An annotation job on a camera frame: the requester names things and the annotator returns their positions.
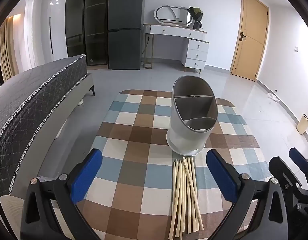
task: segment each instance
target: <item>blue gripper pad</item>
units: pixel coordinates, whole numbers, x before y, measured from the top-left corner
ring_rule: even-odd
[[[301,153],[296,148],[292,148],[289,150],[289,157],[303,173],[308,172],[308,161],[304,158],[304,156],[301,155]]]
[[[206,164],[227,201],[236,203],[237,184],[234,182],[226,168],[215,156],[214,150],[209,150],[206,154]]]
[[[98,149],[92,149],[86,158],[88,158],[88,160],[85,159],[83,161],[83,167],[71,184],[70,197],[74,205],[83,200],[102,165],[102,152]]]

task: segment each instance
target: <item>trash can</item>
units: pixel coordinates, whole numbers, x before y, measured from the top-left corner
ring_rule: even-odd
[[[296,128],[300,134],[303,134],[308,128],[308,117],[305,114],[303,114]]]
[[[178,154],[195,156],[204,149],[217,115],[216,98],[204,79],[178,78],[173,86],[168,145]]]

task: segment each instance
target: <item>bundle of chopsticks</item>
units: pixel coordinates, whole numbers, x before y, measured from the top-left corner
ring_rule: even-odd
[[[185,232],[187,213],[187,233],[203,230],[201,212],[198,207],[195,166],[192,157],[175,160],[173,163],[172,223],[168,239],[180,237]]]

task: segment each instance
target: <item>white dressing table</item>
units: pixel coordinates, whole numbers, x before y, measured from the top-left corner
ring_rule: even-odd
[[[182,51],[182,64],[184,67],[196,68],[201,70],[205,67],[207,58],[207,52],[209,42],[204,41],[207,32],[194,30],[186,27],[172,26],[172,25],[161,25],[161,24],[144,24],[145,33],[145,45],[147,35],[152,35],[152,55],[151,55],[151,67],[153,64],[153,47],[154,47],[154,35],[170,35],[184,37],[183,51]],[[144,62],[146,62],[146,49],[144,45]]]

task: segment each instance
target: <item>gray floor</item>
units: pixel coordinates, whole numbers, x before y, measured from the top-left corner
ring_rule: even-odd
[[[64,171],[70,171],[94,140],[97,130],[117,93],[127,89],[172,91],[178,77],[196,75],[205,79],[216,97],[231,101],[241,112],[258,141],[266,161],[280,156],[308,188],[305,176],[289,159],[288,151],[296,147],[308,159],[308,142],[300,135],[292,118],[257,83],[226,73],[202,70],[201,74],[184,72],[180,65],[154,63],[153,69],[141,70],[90,70],[93,74],[96,96],[84,97],[76,107],[60,137],[50,151],[70,151]]]

